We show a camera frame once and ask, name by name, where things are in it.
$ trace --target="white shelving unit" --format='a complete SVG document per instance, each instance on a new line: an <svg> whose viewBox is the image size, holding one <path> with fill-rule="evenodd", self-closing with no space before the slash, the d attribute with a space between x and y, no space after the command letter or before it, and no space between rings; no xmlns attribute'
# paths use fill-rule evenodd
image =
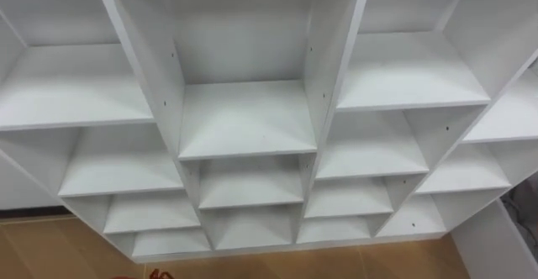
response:
<svg viewBox="0 0 538 279"><path fill-rule="evenodd" d="M538 0L0 0L0 172L133 261L438 238L538 171Z"/></svg>

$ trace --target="white wall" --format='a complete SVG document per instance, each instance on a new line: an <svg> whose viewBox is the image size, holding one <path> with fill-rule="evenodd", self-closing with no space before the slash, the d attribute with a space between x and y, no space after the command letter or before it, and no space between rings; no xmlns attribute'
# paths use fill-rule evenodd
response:
<svg viewBox="0 0 538 279"><path fill-rule="evenodd" d="M58 205L35 182L0 159L0 210Z"/></svg>

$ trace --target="laminate floor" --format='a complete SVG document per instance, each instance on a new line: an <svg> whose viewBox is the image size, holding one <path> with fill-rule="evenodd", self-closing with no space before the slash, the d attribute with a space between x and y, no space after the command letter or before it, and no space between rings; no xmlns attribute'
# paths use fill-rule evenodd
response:
<svg viewBox="0 0 538 279"><path fill-rule="evenodd" d="M450 235L440 240L136 265L76 218L0 222L0 277L146 279L469 278Z"/></svg>

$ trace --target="shelf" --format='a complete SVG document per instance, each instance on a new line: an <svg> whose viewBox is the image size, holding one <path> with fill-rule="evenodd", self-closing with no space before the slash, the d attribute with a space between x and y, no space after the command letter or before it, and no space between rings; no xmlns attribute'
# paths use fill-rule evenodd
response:
<svg viewBox="0 0 538 279"><path fill-rule="evenodd" d="M183 189L154 124L85 128L59 196Z"/></svg>
<svg viewBox="0 0 538 279"><path fill-rule="evenodd" d="M183 192L115 195L108 209L105 234L200 226Z"/></svg>
<svg viewBox="0 0 538 279"><path fill-rule="evenodd" d="M336 114L317 180L426 173L402 111Z"/></svg>
<svg viewBox="0 0 538 279"><path fill-rule="evenodd" d="M393 206L381 178L318 182L305 218L391 213Z"/></svg>
<svg viewBox="0 0 538 279"><path fill-rule="evenodd" d="M216 250L292 243L287 207L219 210L212 212L211 220Z"/></svg>
<svg viewBox="0 0 538 279"><path fill-rule="evenodd" d="M337 111L487 104L441 33L359 34Z"/></svg>
<svg viewBox="0 0 538 279"><path fill-rule="evenodd" d="M376 237L445 233L446 228L430 195L410 198Z"/></svg>
<svg viewBox="0 0 538 279"><path fill-rule="evenodd" d="M171 229L138 233L133 257L210 251L201 229Z"/></svg>
<svg viewBox="0 0 538 279"><path fill-rule="evenodd" d="M302 201L295 155L219 159L200 166L200 208Z"/></svg>
<svg viewBox="0 0 538 279"><path fill-rule="evenodd" d="M486 145L459 145L417 193L461 192L510 187Z"/></svg>
<svg viewBox="0 0 538 279"><path fill-rule="evenodd" d="M365 218L305 219L301 225L297 243L369 238L370 230Z"/></svg>
<svg viewBox="0 0 538 279"><path fill-rule="evenodd" d="M538 76L527 70L480 119L463 142L538 139Z"/></svg>
<svg viewBox="0 0 538 279"><path fill-rule="evenodd" d="M187 86L181 160L316 151L300 81Z"/></svg>
<svg viewBox="0 0 538 279"><path fill-rule="evenodd" d="M153 121L117 44L30 47L0 89L0 130Z"/></svg>

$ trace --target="red object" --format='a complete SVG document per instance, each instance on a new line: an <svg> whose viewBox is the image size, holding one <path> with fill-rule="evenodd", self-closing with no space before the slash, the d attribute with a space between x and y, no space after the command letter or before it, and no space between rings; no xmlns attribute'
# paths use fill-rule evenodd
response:
<svg viewBox="0 0 538 279"><path fill-rule="evenodd" d="M159 269L155 269L150 274L150 279L174 279L174 277L171 276L168 271L163 271L161 274L159 274Z"/></svg>

